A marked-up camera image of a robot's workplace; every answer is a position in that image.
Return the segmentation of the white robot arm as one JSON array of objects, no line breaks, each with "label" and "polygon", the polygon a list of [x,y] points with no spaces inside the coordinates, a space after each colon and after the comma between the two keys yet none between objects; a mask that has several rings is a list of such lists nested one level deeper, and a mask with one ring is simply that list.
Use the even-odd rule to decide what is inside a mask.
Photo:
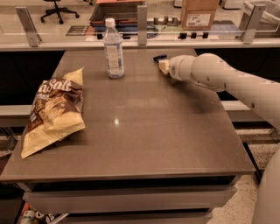
[{"label": "white robot arm", "polygon": [[[280,130],[280,83],[239,71],[211,53],[179,55],[157,64],[174,80],[230,93]],[[252,224],[280,224],[280,151],[272,156],[262,175]]]}]

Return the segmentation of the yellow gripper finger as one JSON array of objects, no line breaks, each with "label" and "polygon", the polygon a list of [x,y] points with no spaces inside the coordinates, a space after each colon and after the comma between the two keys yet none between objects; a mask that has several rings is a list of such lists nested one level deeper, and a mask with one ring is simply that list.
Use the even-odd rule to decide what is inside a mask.
[{"label": "yellow gripper finger", "polygon": [[169,73],[169,60],[168,59],[163,59],[158,62],[158,66],[161,72],[164,74]]}]

